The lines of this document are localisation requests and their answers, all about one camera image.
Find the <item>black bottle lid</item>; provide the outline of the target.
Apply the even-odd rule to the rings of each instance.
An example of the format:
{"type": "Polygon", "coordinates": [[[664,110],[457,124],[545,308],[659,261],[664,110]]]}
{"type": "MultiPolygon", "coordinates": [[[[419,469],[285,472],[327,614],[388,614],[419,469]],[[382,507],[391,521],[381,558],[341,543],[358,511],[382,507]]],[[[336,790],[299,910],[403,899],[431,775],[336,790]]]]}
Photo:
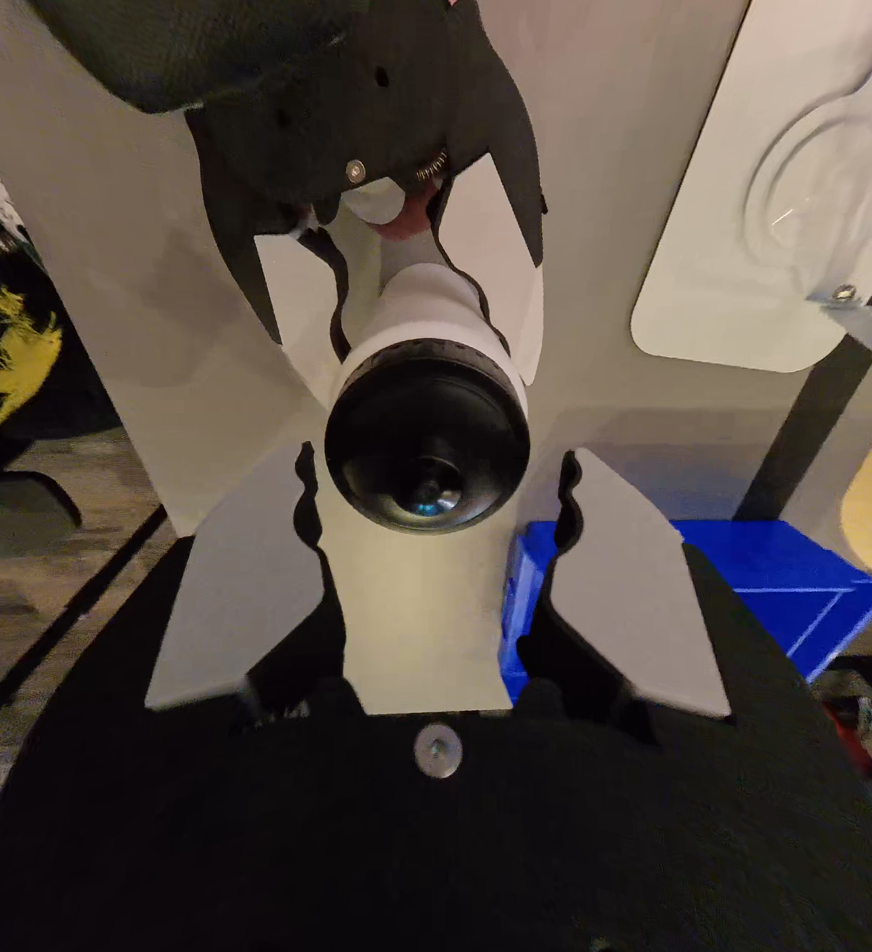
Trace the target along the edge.
{"type": "Polygon", "coordinates": [[[391,530],[444,534],[502,507],[525,476],[530,438],[510,375],[462,343],[403,340],[347,374],[324,432],[347,503],[391,530]]]}

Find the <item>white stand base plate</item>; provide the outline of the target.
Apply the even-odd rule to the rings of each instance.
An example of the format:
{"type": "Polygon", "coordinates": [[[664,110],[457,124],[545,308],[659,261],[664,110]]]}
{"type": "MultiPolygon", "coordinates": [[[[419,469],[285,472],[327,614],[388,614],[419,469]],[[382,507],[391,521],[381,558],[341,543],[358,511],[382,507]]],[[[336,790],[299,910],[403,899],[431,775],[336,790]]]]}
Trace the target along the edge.
{"type": "MultiPolygon", "coordinates": [[[[872,66],[872,2],[750,2],[631,315],[647,354],[791,373],[848,336],[743,240],[751,174],[783,130],[872,66]]],[[[872,245],[855,273],[872,297],[872,245]]]]}

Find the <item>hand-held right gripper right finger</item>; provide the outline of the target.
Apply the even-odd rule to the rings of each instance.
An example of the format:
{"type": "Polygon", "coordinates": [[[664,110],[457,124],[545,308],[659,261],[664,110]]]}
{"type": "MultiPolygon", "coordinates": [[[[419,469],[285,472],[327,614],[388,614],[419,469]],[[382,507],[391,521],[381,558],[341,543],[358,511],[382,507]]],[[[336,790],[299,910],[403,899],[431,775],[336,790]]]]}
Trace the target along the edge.
{"type": "Polygon", "coordinates": [[[661,511],[586,448],[561,463],[556,553],[533,613],[533,678],[570,718],[633,704],[725,720],[732,710],[685,556],[661,511]]]}

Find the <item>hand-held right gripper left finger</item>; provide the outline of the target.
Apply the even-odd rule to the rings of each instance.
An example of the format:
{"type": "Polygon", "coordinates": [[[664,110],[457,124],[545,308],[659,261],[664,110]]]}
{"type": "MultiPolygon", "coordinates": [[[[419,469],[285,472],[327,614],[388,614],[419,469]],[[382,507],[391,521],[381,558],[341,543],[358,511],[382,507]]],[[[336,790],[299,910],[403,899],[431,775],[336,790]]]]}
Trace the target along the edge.
{"type": "Polygon", "coordinates": [[[195,532],[144,704],[250,693],[296,708],[344,674],[346,624],[321,548],[311,443],[279,447],[195,532]]]}

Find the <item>black yellow printed shirt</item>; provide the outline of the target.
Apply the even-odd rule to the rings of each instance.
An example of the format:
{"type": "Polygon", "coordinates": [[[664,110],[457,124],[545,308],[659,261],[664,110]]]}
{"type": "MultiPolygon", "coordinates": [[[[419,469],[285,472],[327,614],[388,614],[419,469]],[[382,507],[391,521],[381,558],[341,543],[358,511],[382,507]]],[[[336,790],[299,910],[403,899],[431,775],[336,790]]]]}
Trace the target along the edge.
{"type": "Polygon", "coordinates": [[[119,424],[0,179],[0,470],[35,443],[119,424]]]}

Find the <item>blue plastic bin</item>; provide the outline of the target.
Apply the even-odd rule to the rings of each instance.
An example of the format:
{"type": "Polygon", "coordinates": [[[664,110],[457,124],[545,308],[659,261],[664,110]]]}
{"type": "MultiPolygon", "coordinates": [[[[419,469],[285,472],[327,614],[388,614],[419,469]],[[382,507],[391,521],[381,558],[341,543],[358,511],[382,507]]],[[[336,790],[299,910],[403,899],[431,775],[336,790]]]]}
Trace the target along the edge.
{"type": "MultiPolygon", "coordinates": [[[[555,521],[514,537],[501,603],[501,679],[516,701],[527,675],[516,651],[556,555],[555,521]]],[[[782,521],[672,522],[700,549],[812,683],[872,621],[872,576],[782,521]]]]}

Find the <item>clear round stand foot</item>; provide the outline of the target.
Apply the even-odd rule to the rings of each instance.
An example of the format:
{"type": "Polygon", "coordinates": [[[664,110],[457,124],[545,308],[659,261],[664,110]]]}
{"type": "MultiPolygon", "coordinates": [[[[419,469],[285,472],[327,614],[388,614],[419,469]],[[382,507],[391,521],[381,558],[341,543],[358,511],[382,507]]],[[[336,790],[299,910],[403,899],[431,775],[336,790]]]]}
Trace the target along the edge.
{"type": "Polygon", "coordinates": [[[872,66],[788,125],[751,174],[743,240],[797,296],[872,351],[872,304],[855,273],[872,245],[872,66]]]}

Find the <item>white bottle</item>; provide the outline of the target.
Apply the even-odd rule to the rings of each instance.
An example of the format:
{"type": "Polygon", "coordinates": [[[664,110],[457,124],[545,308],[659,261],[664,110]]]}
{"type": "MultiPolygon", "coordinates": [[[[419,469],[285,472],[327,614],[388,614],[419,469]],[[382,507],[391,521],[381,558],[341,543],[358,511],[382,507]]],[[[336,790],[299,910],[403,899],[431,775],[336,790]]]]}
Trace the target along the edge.
{"type": "Polygon", "coordinates": [[[370,315],[357,327],[327,407],[333,408],[350,379],[379,353],[419,340],[446,342],[490,362],[517,399],[523,416],[528,416],[522,377],[485,320],[478,294],[452,269],[435,264],[404,268],[385,285],[370,315]]]}

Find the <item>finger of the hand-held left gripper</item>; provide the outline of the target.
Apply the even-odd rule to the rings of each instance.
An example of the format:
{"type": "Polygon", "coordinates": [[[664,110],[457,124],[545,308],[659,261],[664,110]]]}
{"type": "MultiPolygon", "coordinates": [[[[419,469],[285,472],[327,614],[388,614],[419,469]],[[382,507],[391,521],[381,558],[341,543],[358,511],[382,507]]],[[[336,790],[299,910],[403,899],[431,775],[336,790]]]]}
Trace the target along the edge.
{"type": "Polygon", "coordinates": [[[523,383],[532,385],[544,340],[544,271],[534,263],[489,152],[453,176],[434,236],[447,262],[482,293],[490,326],[504,339],[523,383]]]}
{"type": "Polygon", "coordinates": [[[344,325],[346,257],[323,227],[298,235],[258,234],[254,245],[280,346],[311,395],[332,406],[352,350],[344,325]]]}

